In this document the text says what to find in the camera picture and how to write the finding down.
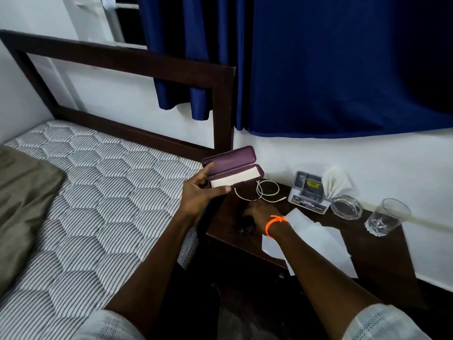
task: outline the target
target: sleeve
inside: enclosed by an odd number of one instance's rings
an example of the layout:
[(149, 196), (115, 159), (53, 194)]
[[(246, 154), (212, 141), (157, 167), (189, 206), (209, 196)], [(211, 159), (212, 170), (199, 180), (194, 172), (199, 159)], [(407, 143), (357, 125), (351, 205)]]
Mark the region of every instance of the sleeve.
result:
[(145, 340), (126, 318), (109, 310), (92, 313), (72, 340)]
[(429, 340), (414, 321), (394, 306), (374, 304), (351, 321), (343, 340)]

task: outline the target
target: person's right arm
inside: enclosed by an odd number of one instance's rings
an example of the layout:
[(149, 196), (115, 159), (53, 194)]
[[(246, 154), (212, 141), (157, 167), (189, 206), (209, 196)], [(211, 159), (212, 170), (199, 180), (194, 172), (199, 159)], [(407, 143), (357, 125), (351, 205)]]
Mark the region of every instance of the person's right arm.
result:
[[(253, 216), (257, 228), (265, 234), (270, 215), (280, 213), (273, 205), (257, 200), (249, 204), (244, 215)], [(280, 245), (331, 339), (340, 340), (360, 311), (381, 303), (307, 245), (289, 223), (273, 223), (269, 235)]]

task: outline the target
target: window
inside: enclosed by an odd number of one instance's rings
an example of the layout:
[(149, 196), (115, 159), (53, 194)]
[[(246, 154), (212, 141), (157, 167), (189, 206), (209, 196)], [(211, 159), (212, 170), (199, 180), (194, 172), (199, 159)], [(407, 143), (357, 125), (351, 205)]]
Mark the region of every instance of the window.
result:
[(105, 14), (116, 42), (146, 45), (138, 0), (116, 0), (116, 9)]

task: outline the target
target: yellow sticker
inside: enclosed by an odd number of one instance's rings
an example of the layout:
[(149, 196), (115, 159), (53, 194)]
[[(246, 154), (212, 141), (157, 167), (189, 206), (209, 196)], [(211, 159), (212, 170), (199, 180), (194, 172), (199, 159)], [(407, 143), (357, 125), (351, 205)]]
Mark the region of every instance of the yellow sticker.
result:
[(314, 187), (314, 188), (319, 188), (321, 186), (320, 183), (314, 183), (312, 181), (307, 181), (307, 185)]

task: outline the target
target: dark brown wooden frame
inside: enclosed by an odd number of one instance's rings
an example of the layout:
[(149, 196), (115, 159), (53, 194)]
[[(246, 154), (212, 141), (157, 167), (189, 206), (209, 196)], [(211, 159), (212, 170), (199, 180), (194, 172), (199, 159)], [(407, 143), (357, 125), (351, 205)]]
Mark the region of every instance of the dark brown wooden frame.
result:
[[(149, 51), (0, 30), (0, 39), (56, 119), (68, 120), (171, 154), (201, 161), (232, 149), (235, 68)], [(214, 149), (138, 129), (58, 104), (27, 53), (212, 89)]]

